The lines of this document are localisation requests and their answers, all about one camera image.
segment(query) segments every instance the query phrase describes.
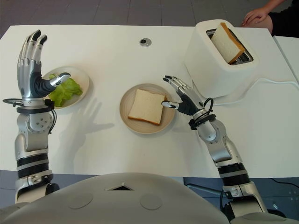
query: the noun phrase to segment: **table surface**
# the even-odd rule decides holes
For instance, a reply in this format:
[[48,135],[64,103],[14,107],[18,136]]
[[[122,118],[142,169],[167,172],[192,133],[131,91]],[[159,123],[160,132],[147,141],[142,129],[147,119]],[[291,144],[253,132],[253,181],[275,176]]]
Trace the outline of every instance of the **table surface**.
[[298,50],[299,38],[275,36],[274,40],[281,50],[285,60],[287,61],[291,71],[293,72],[297,82],[299,83],[299,63],[298,63]]
[[[48,35],[42,73],[75,66],[90,76],[90,89],[78,104],[58,110],[49,136],[54,173],[107,174],[146,172],[166,176],[219,177],[204,143],[176,114],[162,132],[130,131],[119,115],[123,94],[132,86],[153,83],[178,100],[164,75],[192,80],[183,64],[193,27],[32,25],[12,26],[0,40],[0,98],[19,98],[17,58],[24,38],[41,29]],[[255,78],[294,81],[292,72],[266,29],[238,28],[260,58]],[[150,38],[152,45],[139,41]],[[257,83],[240,103],[215,106],[214,112],[236,144],[250,177],[299,176],[298,90],[290,84]],[[0,169],[16,170],[15,108],[0,104]]]

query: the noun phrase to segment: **gray floor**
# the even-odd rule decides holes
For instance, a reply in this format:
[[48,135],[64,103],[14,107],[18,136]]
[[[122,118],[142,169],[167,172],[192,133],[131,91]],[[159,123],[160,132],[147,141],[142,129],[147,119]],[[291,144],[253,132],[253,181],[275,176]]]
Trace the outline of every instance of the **gray floor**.
[[[267,0],[0,0],[0,37],[11,25],[106,24],[194,26],[225,19],[239,26]],[[287,0],[275,11],[290,5]]]
[[[0,38],[11,25],[105,24],[194,26],[197,22],[225,19],[239,26],[244,15],[267,0],[0,0]],[[275,11],[287,8],[287,0]],[[90,175],[55,175],[61,188]],[[0,208],[14,203],[16,172],[0,171]],[[299,185],[299,178],[278,179]],[[268,209],[273,204],[288,217],[299,220],[299,189],[270,179],[254,179]],[[221,189],[220,179],[185,178],[186,183]],[[219,207],[215,195],[196,191]]]

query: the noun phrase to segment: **black cable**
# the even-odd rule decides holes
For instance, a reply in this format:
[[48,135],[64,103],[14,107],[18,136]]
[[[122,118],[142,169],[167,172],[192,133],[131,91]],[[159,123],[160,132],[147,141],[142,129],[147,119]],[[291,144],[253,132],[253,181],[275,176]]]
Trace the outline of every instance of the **black cable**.
[[17,99],[17,98],[9,98],[9,99],[4,99],[2,100],[6,104],[12,104],[13,107],[15,106],[23,106],[22,103],[17,103],[17,102],[22,102],[22,99]]
[[209,115],[210,112],[213,112],[212,108],[213,108],[213,105],[214,105],[214,100],[213,100],[212,98],[208,98],[208,99],[206,99],[205,102],[204,102],[204,106],[206,106],[206,104],[207,104],[209,101],[211,101],[211,104],[210,104],[210,108],[208,109],[208,111],[205,112],[205,113],[203,113],[202,115],[200,115],[196,120],[198,120],[199,118],[201,118],[201,117],[203,117],[203,116],[205,116],[205,115]]
[[221,191],[221,194],[220,194],[220,198],[219,198],[219,206],[220,206],[220,211],[224,211],[223,209],[223,194],[224,194],[224,190]]
[[273,178],[270,178],[271,180],[273,180],[274,182],[276,183],[283,183],[283,184],[290,184],[290,185],[293,185],[295,186],[296,188],[299,188],[298,185],[294,184],[294,183],[289,183],[289,182],[281,182],[281,181],[277,181],[277,180],[274,180]]
[[56,124],[56,121],[57,121],[57,114],[56,114],[56,111],[55,110],[51,110],[52,112],[52,117],[53,117],[53,123],[51,125],[51,128],[49,129],[49,134],[52,134],[52,130]]

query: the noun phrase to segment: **bread slice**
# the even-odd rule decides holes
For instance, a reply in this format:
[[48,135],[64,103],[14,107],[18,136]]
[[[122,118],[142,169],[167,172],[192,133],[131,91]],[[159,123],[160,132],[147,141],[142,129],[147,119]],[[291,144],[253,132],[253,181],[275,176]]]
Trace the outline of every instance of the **bread slice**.
[[128,118],[160,125],[163,100],[166,100],[166,96],[137,89]]
[[224,22],[217,27],[211,40],[224,60],[229,64],[233,63],[245,51],[244,47],[230,33]]

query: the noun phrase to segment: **green lettuce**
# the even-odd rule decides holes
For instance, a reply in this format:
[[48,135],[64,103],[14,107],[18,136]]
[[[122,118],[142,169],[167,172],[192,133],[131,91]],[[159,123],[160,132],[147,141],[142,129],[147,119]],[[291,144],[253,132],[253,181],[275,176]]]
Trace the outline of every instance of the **green lettuce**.
[[[56,77],[55,74],[50,74],[49,79]],[[64,102],[71,99],[73,95],[81,95],[82,90],[78,83],[72,78],[69,78],[64,83],[61,83],[56,89],[49,94],[49,98],[55,102],[56,107],[63,106]]]

